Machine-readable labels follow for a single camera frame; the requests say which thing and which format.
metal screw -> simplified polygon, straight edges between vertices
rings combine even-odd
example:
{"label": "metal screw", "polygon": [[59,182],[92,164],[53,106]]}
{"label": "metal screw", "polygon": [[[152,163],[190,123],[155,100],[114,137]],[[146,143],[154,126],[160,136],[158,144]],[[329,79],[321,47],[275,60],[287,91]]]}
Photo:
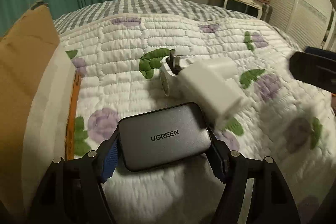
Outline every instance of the metal screw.
{"label": "metal screw", "polygon": [[87,154],[87,156],[88,156],[89,158],[93,158],[93,157],[95,157],[96,155],[97,155],[97,152],[96,152],[95,150],[91,150],[91,151],[89,151],[88,154]]}
{"label": "metal screw", "polygon": [[269,164],[272,164],[274,162],[274,159],[271,157],[266,157],[265,158],[266,162],[268,162]]}
{"label": "metal screw", "polygon": [[232,157],[239,157],[239,155],[240,155],[240,153],[238,151],[236,151],[236,150],[232,150],[230,152],[230,154],[231,154]]}
{"label": "metal screw", "polygon": [[54,162],[55,164],[58,164],[58,163],[61,162],[61,160],[62,160],[61,157],[56,157],[56,158],[54,158],[53,162]]}

table leg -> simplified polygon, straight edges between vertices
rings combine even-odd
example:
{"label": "table leg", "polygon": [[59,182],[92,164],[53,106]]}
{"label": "table leg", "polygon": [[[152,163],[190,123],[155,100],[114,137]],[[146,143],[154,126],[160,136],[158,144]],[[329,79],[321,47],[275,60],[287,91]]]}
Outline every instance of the table leg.
{"label": "table leg", "polygon": [[258,9],[258,16],[257,16],[257,18],[260,19],[261,16],[262,16],[262,14],[263,14],[263,9],[262,8]]}
{"label": "table leg", "polygon": [[226,9],[227,0],[224,0],[224,8]]}

quilted bedspread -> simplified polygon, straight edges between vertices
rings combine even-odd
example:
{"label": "quilted bedspread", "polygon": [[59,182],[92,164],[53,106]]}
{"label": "quilted bedspread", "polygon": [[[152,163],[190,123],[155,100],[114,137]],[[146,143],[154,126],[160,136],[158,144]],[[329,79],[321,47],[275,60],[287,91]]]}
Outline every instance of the quilted bedspread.
{"label": "quilted bedspread", "polygon": [[[108,139],[119,119],[173,106],[159,79],[167,49],[199,58],[230,57],[235,81],[249,98],[216,131],[245,157],[271,156],[279,165],[306,223],[336,176],[336,123],[330,93],[294,80],[293,48],[257,19],[195,21],[170,14],[117,14],[60,35],[84,76],[78,99],[78,156]],[[249,180],[239,222],[247,217]],[[127,171],[122,160],[103,189],[118,223],[208,223],[224,185],[204,155],[146,172]]]}

gray charger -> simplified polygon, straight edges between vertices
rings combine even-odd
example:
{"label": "gray charger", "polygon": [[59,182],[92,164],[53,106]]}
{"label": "gray charger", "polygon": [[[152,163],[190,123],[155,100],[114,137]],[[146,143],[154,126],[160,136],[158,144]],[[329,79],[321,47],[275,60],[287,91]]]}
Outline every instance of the gray charger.
{"label": "gray charger", "polygon": [[211,146],[196,103],[123,118],[118,131],[125,166],[134,172],[202,154]]}

pillow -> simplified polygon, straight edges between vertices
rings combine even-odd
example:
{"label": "pillow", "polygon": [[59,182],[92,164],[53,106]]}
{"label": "pillow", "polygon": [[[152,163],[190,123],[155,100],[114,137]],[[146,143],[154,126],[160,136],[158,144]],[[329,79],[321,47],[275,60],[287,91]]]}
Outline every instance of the pillow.
{"label": "pillow", "polygon": [[23,221],[53,158],[64,157],[76,76],[45,4],[0,40],[0,75],[0,200]]}

